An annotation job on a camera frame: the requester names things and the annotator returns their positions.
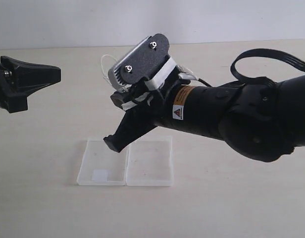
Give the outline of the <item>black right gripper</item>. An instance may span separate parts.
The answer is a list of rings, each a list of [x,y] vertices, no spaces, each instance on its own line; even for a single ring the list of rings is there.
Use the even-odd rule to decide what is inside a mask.
[[[120,153],[125,147],[158,126],[191,129],[192,116],[184,106],[192,87],[191,75],[174,68],[162,85],[150,91],[144,80],[111,95],[114,105],[125,114],[113,135],[103,138],[110,150]]]

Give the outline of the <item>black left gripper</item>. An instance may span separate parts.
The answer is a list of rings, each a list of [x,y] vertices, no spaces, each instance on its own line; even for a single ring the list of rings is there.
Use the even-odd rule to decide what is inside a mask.
[[[0,109],[10,114],[28,110],[27,96],[61,81],[57,66],[0,58]]]

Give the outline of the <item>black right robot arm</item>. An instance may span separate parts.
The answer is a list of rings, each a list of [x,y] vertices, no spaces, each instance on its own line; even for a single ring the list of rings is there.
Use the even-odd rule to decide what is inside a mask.
[[[270,163],[305,147],[305,75],[282,82],[232,81],[192,86],[178,69],[140,79],[112,94],[125,114],[104,138],[113,151],[165,127],[224,141],[239,154]]]

